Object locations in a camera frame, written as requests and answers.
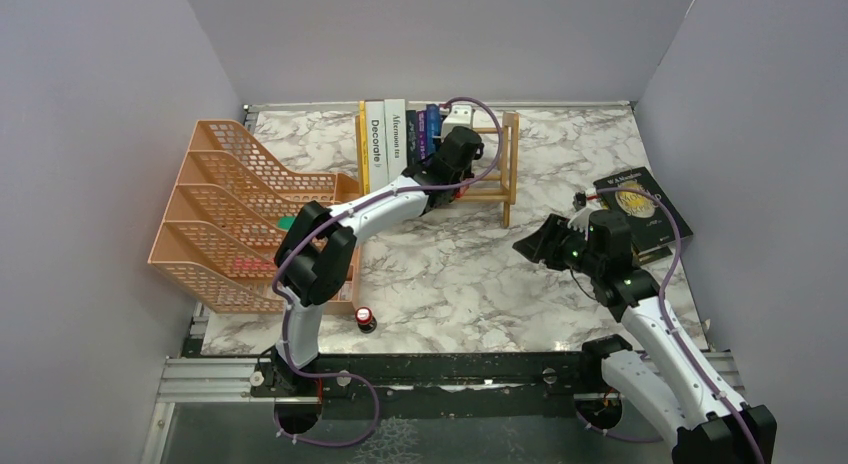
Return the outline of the white Furniture Decorate book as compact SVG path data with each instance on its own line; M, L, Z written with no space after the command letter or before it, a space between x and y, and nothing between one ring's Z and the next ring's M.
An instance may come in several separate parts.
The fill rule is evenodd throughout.
M368 182L374 192L389 183L386 145L385 103L383 100L366 100L365 132L368 157Z

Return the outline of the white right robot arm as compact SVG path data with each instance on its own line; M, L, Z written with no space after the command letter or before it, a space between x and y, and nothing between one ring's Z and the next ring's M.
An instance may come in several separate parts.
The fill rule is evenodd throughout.
M659 283L637 265L623 214L551 214L513 248L532 263L587 276L595 299L647 352L653 370L619 335L587 341L577 377L589 390L623 393L660 434L673 462L771 461L775 417L764 405L748 404L694 344Z

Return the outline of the black Moon and Sixpence book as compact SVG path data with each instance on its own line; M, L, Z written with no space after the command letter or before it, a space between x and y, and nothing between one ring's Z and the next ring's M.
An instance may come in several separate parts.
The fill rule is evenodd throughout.
M661 186L646 167L625 170L593 182L596 191L607 188L635 189L651 194L671 213L678 225L680 237L687 240L693 236L688 223L676 210ZM626 215L632 232L632 243L638 254L646 254L674 243L671 220L653 200L632 192L601 193L603 204Z

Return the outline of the purple 52-Storey Treehouse book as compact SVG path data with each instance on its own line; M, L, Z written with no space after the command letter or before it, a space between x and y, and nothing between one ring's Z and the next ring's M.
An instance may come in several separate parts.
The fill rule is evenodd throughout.
M423 161L428 156L427 146L427 112L420 110L417 112L417 144L416 151L419 161Z

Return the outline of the Afternoon tea coffee cover book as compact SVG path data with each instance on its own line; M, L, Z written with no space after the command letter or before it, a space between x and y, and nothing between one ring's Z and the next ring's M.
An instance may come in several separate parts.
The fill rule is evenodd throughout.
M405 99L384 100L389 181L407 167L407 105Z

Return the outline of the floral Little Women book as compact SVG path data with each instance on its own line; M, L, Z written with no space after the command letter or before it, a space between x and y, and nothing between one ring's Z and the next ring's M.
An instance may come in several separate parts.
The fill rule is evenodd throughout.
M407 166L412 166L419 160L418 112L407 110L405 118Z

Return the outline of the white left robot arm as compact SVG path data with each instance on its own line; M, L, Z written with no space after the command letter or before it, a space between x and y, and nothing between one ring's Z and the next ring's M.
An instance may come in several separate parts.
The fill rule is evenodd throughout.
M473 179L472 163L482 155L480 135L453 128L436 153L407 167L383 188L348 203L305 204L274 257L272 291L284 300L276 352L283 360L276 380L298 395L313 385L310 364L319 354L323 307L341 289L354 251L366 240L401 222L453 202Z

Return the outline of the blue Jane Eyre book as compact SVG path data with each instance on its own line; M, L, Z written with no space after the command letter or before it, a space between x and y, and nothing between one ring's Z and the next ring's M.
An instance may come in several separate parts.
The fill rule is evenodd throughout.
M427 155L435 154L440 146L442 115L438 104L426 106L426 149Z

